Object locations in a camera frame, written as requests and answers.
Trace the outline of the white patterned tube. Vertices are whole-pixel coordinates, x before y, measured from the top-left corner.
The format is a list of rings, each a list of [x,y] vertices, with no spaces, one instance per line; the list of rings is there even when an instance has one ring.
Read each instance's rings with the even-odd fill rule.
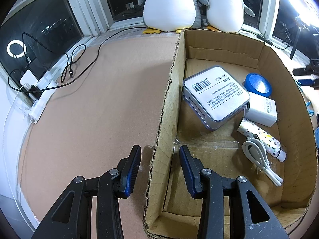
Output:
[[[239,133],[246,138],[255,138],[263,142],[266,152],[272,157],[276,158],[279,162],[284,162],[287,156],[286,148],[274,136],[270,135],[261,127],[246,118],[241,120],[237,129]]]

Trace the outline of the brown cardboard box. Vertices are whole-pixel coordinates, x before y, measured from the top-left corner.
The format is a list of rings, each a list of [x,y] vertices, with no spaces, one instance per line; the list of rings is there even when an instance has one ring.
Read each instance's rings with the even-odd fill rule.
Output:
[[[314,127],[303,95],[288,70],[290,64],[284,53],[243,35],[195,29],[181,33],[149,173],[143,218],[149,238],[197,235],[202,201],[192,199],[187,191],[178,157],[181,144],[219,175],[246,176],[290,237],[305,233],[318,213],[318,156]],[[222,66],[240,83],[251,72],[270,82],[279,119],[268,132],[280,140],[287,152],[284,162],[270,161],[284,179],[281,187],[276,187],[244,156],[244,138],[237,132],[242,114],[210,131],[182,99],[183,80],[214,65]]]

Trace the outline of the white power adapter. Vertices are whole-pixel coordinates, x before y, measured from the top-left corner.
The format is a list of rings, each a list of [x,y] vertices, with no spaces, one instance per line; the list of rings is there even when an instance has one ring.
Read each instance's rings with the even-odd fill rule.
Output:
[[[271,127],[277,121],[277,109],[274,100],[248,92],[250,95],[249,110],[245,118]]]

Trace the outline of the silver tin box with label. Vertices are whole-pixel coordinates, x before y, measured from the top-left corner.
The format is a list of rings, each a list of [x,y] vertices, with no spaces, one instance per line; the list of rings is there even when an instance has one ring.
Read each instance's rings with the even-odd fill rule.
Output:
[[[211,131],[250,109],[248,91],[219,65],[184,79],[183,97]]]

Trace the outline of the black plug adapter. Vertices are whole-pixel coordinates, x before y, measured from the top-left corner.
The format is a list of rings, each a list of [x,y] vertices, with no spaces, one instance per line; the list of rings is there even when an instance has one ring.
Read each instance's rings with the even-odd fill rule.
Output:
[[[34,86],[34,85],[31,85],[31,87],[29,88],[29,94],[32,95],[36,100],[39,100],[40,97],[42,96],[42,91]]]

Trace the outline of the blue round lid container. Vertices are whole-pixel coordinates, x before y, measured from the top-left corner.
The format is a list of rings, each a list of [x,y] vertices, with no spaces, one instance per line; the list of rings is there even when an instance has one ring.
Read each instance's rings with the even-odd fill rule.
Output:
[[[273,90],[271,84],[257,73],[250,73],[245,77],[244,87],[247,91],[266,98],[271,96]]]

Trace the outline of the white power strip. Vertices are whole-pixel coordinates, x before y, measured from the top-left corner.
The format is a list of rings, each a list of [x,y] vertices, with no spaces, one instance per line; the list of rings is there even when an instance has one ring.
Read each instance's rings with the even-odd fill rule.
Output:
[[[45,91],[43,91],[40,98],[33,103],[31,110],[29,111],[29,117],[34,124],[39,121],[48,101],[55,93],[57,86],[58,83],[53,80],[53,75],[49,71],[46,71],[44,76],[37,83],[36,87],[40,90],[45,89]]]

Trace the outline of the white charger brick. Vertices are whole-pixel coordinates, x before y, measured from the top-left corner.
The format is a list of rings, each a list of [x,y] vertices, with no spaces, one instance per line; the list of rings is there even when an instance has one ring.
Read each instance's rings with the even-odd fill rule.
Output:
[[[25,74],[20,79],[20,84],[23,87],[36,86],[37,83],[38,83],[38,79],[35,77],[35,75],[30,70],[27,70],[25,72]]]

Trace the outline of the small white grey penguin plush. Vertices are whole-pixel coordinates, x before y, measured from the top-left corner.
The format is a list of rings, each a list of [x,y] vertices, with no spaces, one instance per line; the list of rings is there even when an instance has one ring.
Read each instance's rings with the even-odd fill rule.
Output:
[[[206,12],[208,28],[239,32],[244,23],[244,14],[256,16],[243,0],[209,0]]]

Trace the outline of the large white grey penguin plush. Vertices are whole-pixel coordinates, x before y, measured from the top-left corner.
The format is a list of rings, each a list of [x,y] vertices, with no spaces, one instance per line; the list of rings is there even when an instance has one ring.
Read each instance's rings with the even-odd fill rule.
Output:
[[[161,32],[181,33],[202,25],[200,6],[209,0],[138,0],[143,6],[144,34]]]

